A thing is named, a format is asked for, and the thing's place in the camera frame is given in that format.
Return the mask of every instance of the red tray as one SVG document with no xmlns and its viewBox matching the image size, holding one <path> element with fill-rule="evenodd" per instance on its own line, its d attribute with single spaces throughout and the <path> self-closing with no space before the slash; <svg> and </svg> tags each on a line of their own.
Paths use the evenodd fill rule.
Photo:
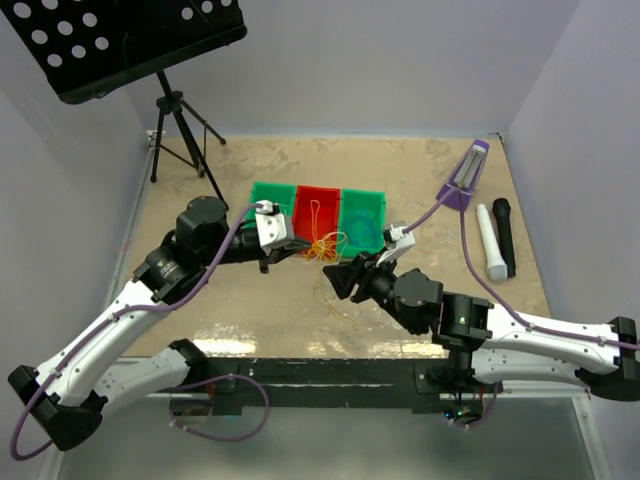
<svg viewBox="0 0 640 480">
<path fill-rule="evenodd" d="M 313 238 L 311 201 L 317 200 L 317 238 Z M 338 230 L 340 220 L 340 189 L 298 186 L 296 206 L 293 211 L 293 230 L 296 235 L 310 242 L 320 240 L 324 235 Z"/>
</svg>

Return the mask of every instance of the plastic bin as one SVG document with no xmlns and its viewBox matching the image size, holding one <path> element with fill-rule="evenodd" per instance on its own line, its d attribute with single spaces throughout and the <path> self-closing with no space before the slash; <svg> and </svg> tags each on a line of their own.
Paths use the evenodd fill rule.
<svg viewBox="0 0 640 480">
<path fill-rule="evenodd" d="M 282 211 L 289 216 L 293 215 L 293 208 L 296 202 L 296 186 L 280 183 L 256 182 L 251 190 L 251 200 L 254 203 L 259 200 L 269 200 L 282 207 Z M 247 214 L 247 219 L 253 220 L 256 217 L 255 210 Z"/>
<path fill-rule="evenodd" d="M 316 238 L 313 236 L 311 202 L 319 202 L 317 208 Z M 300 185 L 296 196 L 296 207 L 293 212 L 293 230 L 299 237 L 314 242 L 327 233 L 338 231 L 340 219 L 340 190 L 337 188 L 320 188 Z"/>
<path fill-rule="evenodd" d="M 382 249 L 386 207 L 382 192 L 342 190 L 339 231 L 349 237 L 349 243 L 342 251 L 344 258 L 353 258 L 362 251 L 375 253 Z"/>
</svg>

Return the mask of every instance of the music stand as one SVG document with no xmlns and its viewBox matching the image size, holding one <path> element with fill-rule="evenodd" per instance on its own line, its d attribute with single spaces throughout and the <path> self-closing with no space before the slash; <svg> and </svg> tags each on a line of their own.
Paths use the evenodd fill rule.
<svg viewBox="0 0 640 480">
<path fill-rule="evenodd" d="M 164 97 L 157 102 L 160 127 L 153 179 L 163 148 L 162 119 L 171 113 L 191 162 L 170 153 L 201 176 L 206 174 L 223 199 L 182 108 L 204 125 L 205 132 L 225 141 L 182 99 L 181 92 L 171 90 L 164 70 L 244 38 L 247 28 L 237 0 L 0 0 L 0 9 L 65 103 L 101 98 L 157 74 Z"/>
</svg>

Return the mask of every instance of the tripod leg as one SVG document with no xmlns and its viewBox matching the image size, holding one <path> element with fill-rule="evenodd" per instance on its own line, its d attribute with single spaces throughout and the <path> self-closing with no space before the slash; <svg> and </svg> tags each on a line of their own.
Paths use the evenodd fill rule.
<svg viewBox="0 0 640 480">
<path fill-rule="evenodd" d="M 218 132 L 216 132 L 211 125 L 209 125 L 209 122 L 207 122 L 204 118 L 202 118 L 200 116 L 200 114 L 198 112 L 196 112 L 191 105 L 189 105 L 187 102 L 185 102 L 184 100 L 182 100 L 182 106 L 184 108 L 187 109 L 187 111 L 193 115 L 195 117 L 196 120 L 198 120 L 203 126 L 204 128 L 206 128 L 207 130 L 209 130 L 209 132 L 211 133 L 211 135 L 213 135 L 214 137 L 216 137 L 218 139 L 218 141 L 220 142 L 221 145 L 226 145 L 227 141 L 222 137 L 222 135 L 220 135 Z"/>
<path fill-rule="evenodd" d="M 191 130 L 189 130 L 189 125 L 187 124 L 187 121 L 184 119 L 184 115 L 182 115 L 182 112 L 174 112 L 173 116 L 176 118 L 178 129 L 182 134 L 184 143 L 187 145 L 187 150 L 189 151 L 189 155 L 191 155 L 191 160 L 193 161 L 194 165 L 196 165 L 198 170 L 200 168 L 204 170 L 205 174 L 207 175 L 207 178 L 209 179 L 209 182 L 211 182 L 211 186 L 216 191 L 216 195 L 218 195 L 218 198 L 226 204 L 227 202 L 222 196 L 220 187 L 218 187 L 216 180 L 213 178 L 213 174 L 209 169 L 209 165 L 207 165 L 207 162 L 202 156 L 202 152 L 200 151 L 200 147 L 198 147 L 198 143 L 196 142 L 196 139 L 193 138 L 193 133 L 191 133 Z"/>
<path fill-rule="evenodd" d="M 158 113 L 158 130 L 156 131 L 156 144 L 153 147 L 153 168 L 151 169 L 151 183 L 158 180 L 158 158 L 160 157 L 160 143 L 162 142 L 162 126 L 164 124 L 164 114 Z"/>
</svg>

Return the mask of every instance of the tripod stand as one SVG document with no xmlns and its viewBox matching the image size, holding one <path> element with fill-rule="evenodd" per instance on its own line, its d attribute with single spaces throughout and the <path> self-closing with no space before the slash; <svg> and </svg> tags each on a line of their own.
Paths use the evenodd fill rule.
<svg viewBox="0 0 640 480">
<path fill-rule="evenodd" d="M 167 76 L 164 71 L 161 70 L 157 73 L 158 80 L 160 80 L 160 85 L 162 86 L 162 91 L 164 92 L 164 97 L 160 97 L 156 102 L 158 106 L 158 130 L 156 134 L 156 143 L 154 146 L 153 152 L 153 168 L 151 170 L 151 182 L 155 183 L 158 179 L 158 159 L 160 157 L 160 149 L 166 151 L 167 153 L 173 155 L 178 160 L 183 163 L 186 163 L 191 168 L 195 169 L 198 172 L 199 177 L 204 177 L 205 175 L 211 182 L 213 189 L 216 191 L 216 195 L 218 198 L 227 203 L 222 196 L 222 192 L 216 183 L 216 180 L 213 178 L 213 174 L 209 169 L 209 165 L 207 165 L 207 131 L 210 132 L 214 137 L 216 137 L 222 145 L 225 145 L 227 141 L 218 134 L 211 126 L 207 123 L 207 121 L 202 118 L 198 112 L 196 112 L 183 98 L 182 92 L 172 91 L 171 86 L 169 85 L 169 80 L 167 80 Z M 196 139 L 193 137 L 193 133 L 189 129 L 189 125 L 182 114 L 182 109 L 185 108 L 193 117 L 198 120 L 204 127 L 204 148 L 200 150 Z M 180 135 L 184 140 L 185 145 L 187 146 L 187 151 L 189 152 L 189 157 L 191 161 L 186 158 L 178 155 L 176 152 L 168 149 L 164 145 L 162 145 L 162 127 L 164 125 L 164 117 L 166 115 L 173 115 L 176 119 L 176 123 L 178 124 L 178 129 L 180 130 Z"/>
</svg>

